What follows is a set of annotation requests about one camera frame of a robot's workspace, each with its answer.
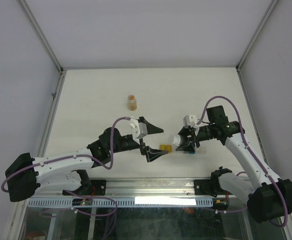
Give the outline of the white pill bottle blue label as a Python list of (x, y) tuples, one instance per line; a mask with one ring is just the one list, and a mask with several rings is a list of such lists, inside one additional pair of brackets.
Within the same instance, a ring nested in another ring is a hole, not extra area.
[(170, 135), (168, 138), (169, 143), (172, 146), (176, 146), (176, 147), (181, 146), (186, 140), (187, 140), (187, 138), (180, 135), (180, 134)]

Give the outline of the weekly pill organizer strip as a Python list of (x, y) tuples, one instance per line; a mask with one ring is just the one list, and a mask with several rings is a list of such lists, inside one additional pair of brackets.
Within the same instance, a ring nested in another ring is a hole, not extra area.
[[(168, 153), (172, 153), (176, 151), (176, 148), (171, 144), (160, 144), (159, 149), (163, 151), (167, 151)], [(195, 154), (195, 151), (183, 151), (184, 154)]]

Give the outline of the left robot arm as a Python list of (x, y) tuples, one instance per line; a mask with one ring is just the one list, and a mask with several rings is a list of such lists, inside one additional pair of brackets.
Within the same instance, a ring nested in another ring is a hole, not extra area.
[(84, 195), (91, 188), (88, 171), (97, 167), (111, 170), (116, 153), (139, 150), (149, 163), (168, 154), (144, 143), (147, 135), (162, 133), (162, 128), (143, 116), (120, 117), (96, 141), (74, 152), (53, 157), (22, 153), (6, 169), (1, 190), (11, 202), (46, 194)]

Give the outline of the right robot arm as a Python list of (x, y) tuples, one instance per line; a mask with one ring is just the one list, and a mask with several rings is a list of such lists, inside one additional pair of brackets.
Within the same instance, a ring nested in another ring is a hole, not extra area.
[(199, 189), (212, 197), (229, 192), (246, 204), (257, 223), (275, 218), (287, 218), (292, 213), (292, 181), (281, 179), (260, 160), (246, 140), (238, 121), (229, 121), (223, 106), (206, 109), (208, 124), (199, 126), (195, 115), (183, 119), (183, 128), (172, 136), (176, 151), (194, 153), (203, 141), (216, 139), (237, 159), (248, 180), (236, 176), (230, 169), (220, 167)]

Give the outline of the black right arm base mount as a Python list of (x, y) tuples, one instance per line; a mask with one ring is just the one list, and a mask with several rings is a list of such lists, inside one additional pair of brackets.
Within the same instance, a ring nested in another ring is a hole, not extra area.
[(229, 180), (213, 180), (213, 179), (195, 179), (193, 181), (194, 194), (196, 196), (211, 196), (216, 198), (218, 195), (235, 196), (231, 192), (232, 182)]

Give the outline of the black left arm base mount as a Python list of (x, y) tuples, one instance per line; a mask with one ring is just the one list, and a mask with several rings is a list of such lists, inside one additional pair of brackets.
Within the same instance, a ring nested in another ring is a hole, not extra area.
[(70, 192), (80, 196), (104, 196), (107, 189), (106, 179), (91, 179), (90, 183), (81, 185)]

